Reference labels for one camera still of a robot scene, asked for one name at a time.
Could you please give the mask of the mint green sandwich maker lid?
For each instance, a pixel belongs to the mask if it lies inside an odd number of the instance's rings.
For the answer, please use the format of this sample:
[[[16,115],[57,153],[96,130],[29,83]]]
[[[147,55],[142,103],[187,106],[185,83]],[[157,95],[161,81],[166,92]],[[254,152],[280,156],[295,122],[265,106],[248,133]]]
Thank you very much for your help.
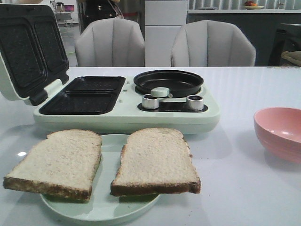
[[[39,105],[48,98],[45,87],[68,81],[68,68],[50,6],[1,4],[0,92],[6,99]]]

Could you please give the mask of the white cabinet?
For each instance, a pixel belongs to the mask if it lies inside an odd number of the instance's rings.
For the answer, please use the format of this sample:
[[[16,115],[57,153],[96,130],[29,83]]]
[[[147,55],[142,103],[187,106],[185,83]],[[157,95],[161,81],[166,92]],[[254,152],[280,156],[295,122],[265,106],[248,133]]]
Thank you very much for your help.
[[[145,1],[145,64],[169,67],[175,37],[186,24],[187,0]]]

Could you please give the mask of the grey upholstered chair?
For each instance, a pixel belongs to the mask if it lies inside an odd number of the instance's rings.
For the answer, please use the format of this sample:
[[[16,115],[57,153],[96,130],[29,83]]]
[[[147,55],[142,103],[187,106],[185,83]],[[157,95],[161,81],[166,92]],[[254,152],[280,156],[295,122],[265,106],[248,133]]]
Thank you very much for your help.
[[[144,67],[145,41],[137,22],[109,18],[92,22],[75,43],[82,67]]]
[[[202,20],[183,25],[171,49],[173,67],[254,66],[256,49],[234,24]]]

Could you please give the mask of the dark appliance at right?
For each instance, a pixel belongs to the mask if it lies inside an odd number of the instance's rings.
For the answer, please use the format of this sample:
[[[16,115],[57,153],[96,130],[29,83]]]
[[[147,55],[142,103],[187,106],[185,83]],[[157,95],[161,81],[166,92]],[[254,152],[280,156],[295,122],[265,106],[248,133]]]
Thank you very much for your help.
[[[287,59],[281,57],[285,52],[296,52],[301,50],[301,25],[280,24],[275,32],[272,51],[268,66],[297,66]]]

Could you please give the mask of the silver control knob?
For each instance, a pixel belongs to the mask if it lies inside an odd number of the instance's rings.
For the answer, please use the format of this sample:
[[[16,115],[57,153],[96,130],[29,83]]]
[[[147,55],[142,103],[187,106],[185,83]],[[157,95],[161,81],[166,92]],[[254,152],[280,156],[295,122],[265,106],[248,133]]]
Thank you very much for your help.
[[[204,108],[203,98],[198,95],[186,97],[186,108],[192,111],[201,111]]]
[[[142,108],[148,109],[148,110],[154,110],[159,108],[159,98],[153,97],[151,94],[145,94],[142,97]]]

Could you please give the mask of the black round frying pan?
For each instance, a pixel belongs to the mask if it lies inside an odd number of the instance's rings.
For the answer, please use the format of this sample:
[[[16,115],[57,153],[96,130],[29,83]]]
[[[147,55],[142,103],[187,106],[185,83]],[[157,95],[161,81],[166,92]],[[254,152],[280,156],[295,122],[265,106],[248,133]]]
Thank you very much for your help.
[[[153,70],[134,77],[137,93],[149,94],[154,88],[165,87],[169,89],[172,98],[197,94],[203,82],[201,76],[181,70]]]

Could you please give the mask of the left grey upholstered chair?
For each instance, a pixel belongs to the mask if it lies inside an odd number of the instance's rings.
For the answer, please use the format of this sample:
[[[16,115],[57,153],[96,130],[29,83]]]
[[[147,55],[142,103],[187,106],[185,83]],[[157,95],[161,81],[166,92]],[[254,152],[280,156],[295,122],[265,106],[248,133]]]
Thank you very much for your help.
[[[92,22],[75,43],[82,67],[144,67],[145,41],[137,22],[109,18]]]

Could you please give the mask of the mint green breakfast maker base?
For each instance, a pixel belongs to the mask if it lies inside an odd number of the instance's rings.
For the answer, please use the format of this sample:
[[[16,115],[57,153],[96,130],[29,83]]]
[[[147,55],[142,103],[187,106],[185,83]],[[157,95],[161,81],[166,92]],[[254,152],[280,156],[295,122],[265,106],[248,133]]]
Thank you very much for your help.
[[[143,110],[142,96],[130,76],[82,76],[59,87],[34,111],[35,122],[50,131],[85,129],[130,134],[143,128],[174,128],[183,134],[209,132],[220,109],[209,90],[198,93],[204,108],[187,109],[186,98],[162,99],[156,110]]]

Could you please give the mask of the person in dark clothes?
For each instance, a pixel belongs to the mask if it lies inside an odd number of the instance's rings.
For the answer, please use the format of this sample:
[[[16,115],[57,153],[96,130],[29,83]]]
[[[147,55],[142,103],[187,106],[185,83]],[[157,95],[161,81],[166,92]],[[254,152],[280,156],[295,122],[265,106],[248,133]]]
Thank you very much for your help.
[[[83,32],[92,22],[108,18],[124,18],[118,4],[119,0],[80,0],[82,4]]]

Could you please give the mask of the pink plastic bowl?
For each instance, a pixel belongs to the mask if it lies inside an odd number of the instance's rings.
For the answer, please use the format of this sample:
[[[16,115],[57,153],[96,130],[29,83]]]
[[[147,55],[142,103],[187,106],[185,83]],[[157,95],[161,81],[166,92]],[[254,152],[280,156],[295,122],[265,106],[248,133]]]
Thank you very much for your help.
[[[300,109],[264,108],[254,114],[253,121],[256,136],[263,147],[279,158],[300,164]]]

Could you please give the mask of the fruit plate on counter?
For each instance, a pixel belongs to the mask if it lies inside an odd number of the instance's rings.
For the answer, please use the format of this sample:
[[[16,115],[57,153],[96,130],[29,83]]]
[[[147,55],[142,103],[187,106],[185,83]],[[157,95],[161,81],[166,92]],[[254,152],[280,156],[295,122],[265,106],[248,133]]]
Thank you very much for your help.
[[[263,9],[264,8],[264,6],[258,6],[257,3],[255,3],[252,0],[247,0],[246,2],[244,2],[243,6],[247,10],[256,10],[256,9]]]

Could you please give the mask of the right grey upholstered chair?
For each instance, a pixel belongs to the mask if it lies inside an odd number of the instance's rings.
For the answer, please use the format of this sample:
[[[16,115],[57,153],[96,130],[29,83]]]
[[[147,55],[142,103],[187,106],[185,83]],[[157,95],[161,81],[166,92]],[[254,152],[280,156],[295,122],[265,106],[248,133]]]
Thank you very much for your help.
[[[183,25],[171,49],[173,67],[254,66],[256,49],[234,24],[202,20]]]

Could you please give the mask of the left silver control knob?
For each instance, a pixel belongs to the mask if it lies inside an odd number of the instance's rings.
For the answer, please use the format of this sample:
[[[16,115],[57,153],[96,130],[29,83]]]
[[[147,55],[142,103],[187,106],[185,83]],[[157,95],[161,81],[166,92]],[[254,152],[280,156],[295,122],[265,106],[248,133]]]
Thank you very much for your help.
[[[142,108],[148,109],[148,110],[154,110],[159,108],[159,98],[153,97],[151,94],[145,94],[142,97]]]

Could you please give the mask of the mint green round plate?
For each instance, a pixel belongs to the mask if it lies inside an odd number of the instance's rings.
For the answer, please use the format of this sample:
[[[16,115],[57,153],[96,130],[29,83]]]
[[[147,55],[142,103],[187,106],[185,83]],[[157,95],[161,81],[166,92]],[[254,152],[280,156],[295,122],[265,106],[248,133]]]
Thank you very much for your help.
[[[120,152],[128,135],[102,136],[102,157],[87,202],[42,195],[43,202],[65,219],[83,226],[110,226],[135,219],[160,198],[158,194],[116,197],[110,194],[111,182],[120,166]]]

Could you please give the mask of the right silver control knob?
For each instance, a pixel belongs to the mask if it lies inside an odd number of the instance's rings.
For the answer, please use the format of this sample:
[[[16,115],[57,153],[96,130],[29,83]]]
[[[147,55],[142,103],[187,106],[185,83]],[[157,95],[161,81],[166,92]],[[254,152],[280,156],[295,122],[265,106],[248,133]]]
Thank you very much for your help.
[[[198,95],[186,97],[186,108],[192,111],[201,111],[204,108],[203,98]]]

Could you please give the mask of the white bread slice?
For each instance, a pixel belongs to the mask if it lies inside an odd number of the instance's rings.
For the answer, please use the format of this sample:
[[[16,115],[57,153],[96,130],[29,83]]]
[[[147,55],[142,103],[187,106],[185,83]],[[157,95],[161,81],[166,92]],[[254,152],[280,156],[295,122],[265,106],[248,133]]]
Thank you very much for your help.
[[[184,135],[170,128],[146,128],[127,138],[111,195],[194,193],[201,181]]]
[[[88,130],[49,134],[3,179],[3,187],[76,201],[90,200],[102,139]]]

